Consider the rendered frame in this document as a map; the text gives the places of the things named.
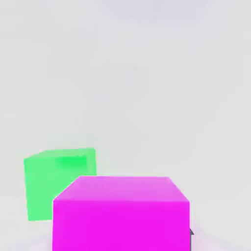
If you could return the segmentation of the small magenta cube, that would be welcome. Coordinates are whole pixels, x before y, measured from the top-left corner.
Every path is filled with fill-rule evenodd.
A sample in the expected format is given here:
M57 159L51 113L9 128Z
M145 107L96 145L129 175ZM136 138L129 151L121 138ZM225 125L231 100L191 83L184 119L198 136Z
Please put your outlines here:
M189 200L168 177L80 176L53 200L52 251L191 251Z

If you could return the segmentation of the small green cube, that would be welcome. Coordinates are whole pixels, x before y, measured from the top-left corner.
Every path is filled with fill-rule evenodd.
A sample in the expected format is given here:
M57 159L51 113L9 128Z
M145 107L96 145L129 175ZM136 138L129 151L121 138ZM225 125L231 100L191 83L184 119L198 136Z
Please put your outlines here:
M95 176L94 148L46 150L24 159L27 218L52 219L52 201L79 176Z

